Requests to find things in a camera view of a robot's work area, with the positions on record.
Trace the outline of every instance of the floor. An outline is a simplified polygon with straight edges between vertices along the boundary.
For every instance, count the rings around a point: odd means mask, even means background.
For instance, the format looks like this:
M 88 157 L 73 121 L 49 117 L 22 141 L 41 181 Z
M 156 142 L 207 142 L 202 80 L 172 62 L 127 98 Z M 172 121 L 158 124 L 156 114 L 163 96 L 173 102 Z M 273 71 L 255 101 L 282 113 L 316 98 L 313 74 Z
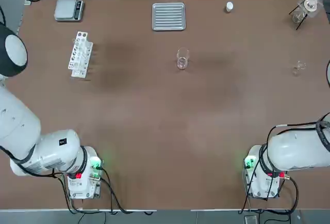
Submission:
M 152 216 L 144 213 L 133 213 L 124 215 L 118 213 L 115 216 L 106 214 L 107 224 L 244 224 L 245 215 L 255 215 L 254 213 L 244 213 L 238 215 L 237 211 L 221 212 L 191 212 L 191 211 L 157 211 Z M 24 224 L 78 224 L 81 214 L 72 215 L 68 211 L 43 211 L 43 212 L 2 212 L 0 213 L 1 224 L 24 223 Z M 267 219 L 285 220 L 287 217 L 275 216 L 263 213 L 260 223 L 264 224 Z M 304 210 L 295 211 L 291 215 L 292 224 L 324 224 L 329 223 L 330 211 L 327 210 Z M 103 224 L 105 214 L 86 215 L 80 224 Z M 267 224 L 278 223 L 267 221 Z

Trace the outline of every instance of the electronic equipment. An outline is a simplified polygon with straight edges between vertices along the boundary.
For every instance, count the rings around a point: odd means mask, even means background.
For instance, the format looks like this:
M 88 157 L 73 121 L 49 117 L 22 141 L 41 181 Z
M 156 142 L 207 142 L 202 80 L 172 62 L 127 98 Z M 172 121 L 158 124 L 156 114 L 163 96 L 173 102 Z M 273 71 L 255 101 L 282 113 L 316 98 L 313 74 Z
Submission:
M 56 21 L 80 21 L 83 9 L 81 0 L 57 0 L 54 17 Z

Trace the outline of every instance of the white robotic arm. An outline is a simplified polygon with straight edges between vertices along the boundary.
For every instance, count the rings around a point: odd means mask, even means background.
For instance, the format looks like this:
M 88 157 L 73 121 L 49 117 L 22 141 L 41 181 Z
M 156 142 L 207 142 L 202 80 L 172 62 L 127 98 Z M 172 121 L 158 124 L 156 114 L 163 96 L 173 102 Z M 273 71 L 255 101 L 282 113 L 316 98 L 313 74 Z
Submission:
M 321 120 L 254 145 L 244 160 L 246 189 L 254 198 L 278 196 L 279 176 L 286 171 L 330 166 L 330 114 Z
M 80 146 L 73 130 L 41 135 L 38 117 L 5 88 L 4 80 L 26 66 L 22 40 L 0 25 L 0 149 L 10 157 L 12 171 L 40 175 L 54 169 L 68 176 L 71 198 L 98 197 L 102 162 L 95 150 Z

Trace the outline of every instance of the tabletop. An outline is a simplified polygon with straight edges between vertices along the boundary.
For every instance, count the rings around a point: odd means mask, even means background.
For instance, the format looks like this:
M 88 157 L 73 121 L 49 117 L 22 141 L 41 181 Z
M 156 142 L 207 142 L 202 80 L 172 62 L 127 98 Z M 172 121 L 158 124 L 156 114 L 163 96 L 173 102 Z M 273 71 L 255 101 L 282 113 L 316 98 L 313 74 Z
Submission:
M 82 22 L 57 23 L 56 0 L 27 6 L 19 36 L 28 67 L 6 81 L 41 120 L 42 133 L 74 129 L 105 161 L 126 209 L 240 209 L 242 162 L 277 124 L 328 112 L 329 24 L 324 10 L 299 30 L 288 13 L 298 0 L 84 0 Z M 186 30 L 154 32 L 152 4 L 186 5 Z M 234 4 L 225 13 L 227 1 Z M 87 78 L 71 78 L 72 39 L 94 43 Z M 186 70 L 176 66 L 190 50 Z M 291 69 L 298 60 L 307 68 Z M 0 209 L 65 209 L 57 180 L 17 177 L 0 154 Z M 329 169 L 290 174 L 298 208 L 329 209 Z M 294 190 L 252 201 L 292 206 Z M 109 194 L 77 203 L 110 208 Z

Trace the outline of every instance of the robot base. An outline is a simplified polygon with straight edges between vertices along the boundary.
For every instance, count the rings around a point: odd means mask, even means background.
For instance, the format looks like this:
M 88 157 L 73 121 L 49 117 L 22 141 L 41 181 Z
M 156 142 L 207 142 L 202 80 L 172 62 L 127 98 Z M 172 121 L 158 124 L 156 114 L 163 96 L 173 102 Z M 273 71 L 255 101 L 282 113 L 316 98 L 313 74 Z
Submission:
M 255 166 L 259 160 L 259 150 L 261 149 L 261 145 L 254 145 L 247 157 L 244 159 L 244 175 L 243 178 L 245 180 L 245 191 L 249 188 L 249 183 L 252 177 L 252 173 L 254 171 Z M 268 176 L 262 170 L 260 163 L 258 164 L 255 175 L 252 178 L 251 187 L 249 191 L 249 196 L 253 198 L 267 198 L 269 187 L 271 185 L 272 178 Z M 268 195 L 268 198 L 275 198 L 278 196 L 278 187 L 279 187 L 279 177 L 273 178 L 273 183 Z
M 68 187 L 71 199 L 95 199 L 101 195 L 102 170 L 96 167 L 102 166 L 101 159 L 97 156 L 92 147 L 85 147 L 88 158 L 84 172 L 77 175 L 77 178 L 68 178 Z

